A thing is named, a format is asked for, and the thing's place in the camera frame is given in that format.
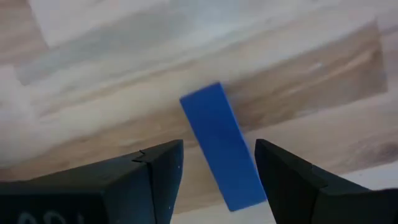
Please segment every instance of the blue block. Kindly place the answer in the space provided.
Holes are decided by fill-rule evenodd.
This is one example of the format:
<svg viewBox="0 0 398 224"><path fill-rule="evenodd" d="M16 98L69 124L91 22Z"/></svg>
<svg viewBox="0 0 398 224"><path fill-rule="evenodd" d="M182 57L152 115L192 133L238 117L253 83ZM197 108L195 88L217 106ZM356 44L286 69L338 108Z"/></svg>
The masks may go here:
<svg viewBox="0 0 398 224"><path fill-rule="evenodd" d="M184 96L180 102L229 210L265 201L253 159L221 84Z"/></svg>

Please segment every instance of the blue rectangular block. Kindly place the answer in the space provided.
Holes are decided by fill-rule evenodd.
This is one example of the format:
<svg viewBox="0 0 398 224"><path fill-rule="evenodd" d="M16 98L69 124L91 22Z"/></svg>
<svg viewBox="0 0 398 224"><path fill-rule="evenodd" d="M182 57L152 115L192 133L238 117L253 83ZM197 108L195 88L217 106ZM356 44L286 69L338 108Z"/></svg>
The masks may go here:
<svg viewBox="0 0 398 224"><path fill-rule="evenodd" d="M229 210L265 201L253 159L221 84L184 96L180 102Z"/></svg>

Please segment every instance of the blue wooden block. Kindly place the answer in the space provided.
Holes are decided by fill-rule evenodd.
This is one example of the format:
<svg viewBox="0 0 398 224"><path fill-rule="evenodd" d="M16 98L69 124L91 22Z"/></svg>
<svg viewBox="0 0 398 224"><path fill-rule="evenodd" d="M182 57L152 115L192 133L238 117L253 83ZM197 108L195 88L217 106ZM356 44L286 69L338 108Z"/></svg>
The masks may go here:
<svg viewBox="0 0 398 224"><path fill-rule="evenodd" d="M253 159L221 84L184 96L180 102L229 210L265 201Z"/></svg>

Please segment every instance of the wooden floor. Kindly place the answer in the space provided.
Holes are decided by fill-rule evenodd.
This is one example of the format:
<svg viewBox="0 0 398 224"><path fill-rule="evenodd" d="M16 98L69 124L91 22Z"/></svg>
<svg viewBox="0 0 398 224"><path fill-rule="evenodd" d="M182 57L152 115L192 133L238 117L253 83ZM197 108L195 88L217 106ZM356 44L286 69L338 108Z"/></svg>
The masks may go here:
<svg viewBox="0 0 398 224"><path fill-rule="evenodd" d="M398 171L396 0L0 0L0 12L1 180L183 139L175 223L272 223L266 203L226 212L179 106L221 81L251 149L264 138L398 187L378 179Z"/></svg>

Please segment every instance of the black plastic part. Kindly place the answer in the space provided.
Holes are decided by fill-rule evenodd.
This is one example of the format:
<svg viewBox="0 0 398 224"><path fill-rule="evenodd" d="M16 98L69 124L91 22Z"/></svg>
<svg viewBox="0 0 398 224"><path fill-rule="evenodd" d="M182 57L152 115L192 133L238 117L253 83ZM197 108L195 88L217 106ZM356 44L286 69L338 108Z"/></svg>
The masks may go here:
<svg viewBox="0 0 398 224"><path fill-rule="evenodd" d="M278 224L398 223L398 189L371 191L263 139L255 155Z"/></svg>
<svg viewBox="0 0 398 224"><path fill-rule="evenodd" d="M0 223L168 224L182 176L183 142L29 181L0 184Z"/></svg>

